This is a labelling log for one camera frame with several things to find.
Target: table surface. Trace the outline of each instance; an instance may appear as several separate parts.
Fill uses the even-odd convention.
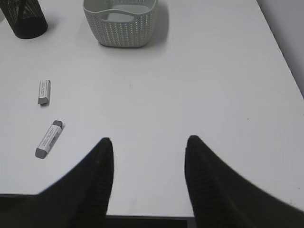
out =
[[[110,137],[108,215],[192,217],[184,155],[196,134],[304,209],[304,101],[255,0],[161,0],[152,41],[138,49],[99,45],[82,0],[40,5],[49,29],[39,38],[0,23],[1,194],[38,194]],[[51,101],[40,107],[44,79]],[[66,127],[38,159],[54,120]]]

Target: white eraser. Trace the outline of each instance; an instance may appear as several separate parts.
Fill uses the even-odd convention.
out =
[[[51,96],[51,81],[50,80],[40,81],[38,104],[41,105],[41,104],[49,103],[50,96]]]
[[[62,132],[62,122],[55,120],[53,124],[48,129],[46,135],[43,137],[41,143],[36,149],[35,156],[44,159],[54,146],[56,140],[58,139],[60,133]]]

